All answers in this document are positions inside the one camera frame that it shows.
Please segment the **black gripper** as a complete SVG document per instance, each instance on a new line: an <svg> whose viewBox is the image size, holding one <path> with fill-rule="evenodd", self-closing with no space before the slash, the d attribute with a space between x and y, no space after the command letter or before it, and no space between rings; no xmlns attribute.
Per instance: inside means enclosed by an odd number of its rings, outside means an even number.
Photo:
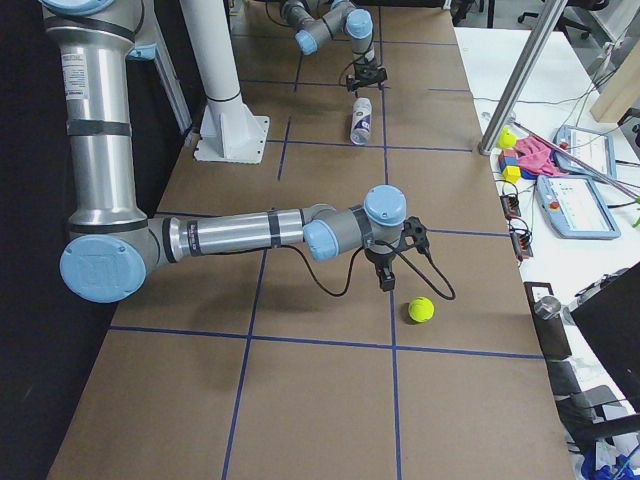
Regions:
<svg viewBox="0 0 640 480"><path fill-rule="evenodd" d="M376 59L361 60L354 63L354 75L347 75L345 86L348 92L356 93L360 88L359 80L375 80L378 89L383 89L388 76L385 68L379 68Z"/></svg>
<svg viewBox="0 0 640 480"><path fill-rule="evenodd" d="M365 249L365 256L374 265L379 288L383 292L393 291L396 284L393 273L393 262L397 257L395 249L386 245L374 245Z"/></svg>

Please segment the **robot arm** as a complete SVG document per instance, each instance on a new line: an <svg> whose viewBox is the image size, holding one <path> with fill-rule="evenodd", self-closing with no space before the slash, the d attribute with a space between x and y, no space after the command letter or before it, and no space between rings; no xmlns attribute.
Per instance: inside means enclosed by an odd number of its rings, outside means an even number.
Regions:
<svg viewBox="0 0 640 480"><path fill-rule="evenodd" d="M369 11L352 1L281 1L279 13L282 20L296 30L295 40L305 56L316 53L338 34L350 38L354 74L345 79L349 92L374 84L379 89L383 87L387 72L375 55L374 26Z"/></svg>
<svg viewBox="0 0 640 480"><path fill-rule="evenodd" d="M370 12L350 1L332 1L321 18L306 1L284 1L285 27L296 28L304 55L335 33L351 38L355 81L381 84L386 71L376 63ZM154 1L39 1L46 33L58 44L67 105L76 211L68 220L70 242L60 257L66 286L85 300L114 303L134 294L162 266L185 256L233 255L292 248L316 284L330 296L349 289L358 252L364 250L382 291L392 291L392 262L400 252L406 199L393 186L376 186L363 205L336 211L326 204L235 216L180 220L149 219L156 207L139 208L129 112L127 59L168 57ZM242 98L224 1L180 1L181 11L206 94L196 160L259 164L269 117L255 116ZM316 261L355 250L341 292L314 276L304 254L292 245L305 242Z"/></svg>

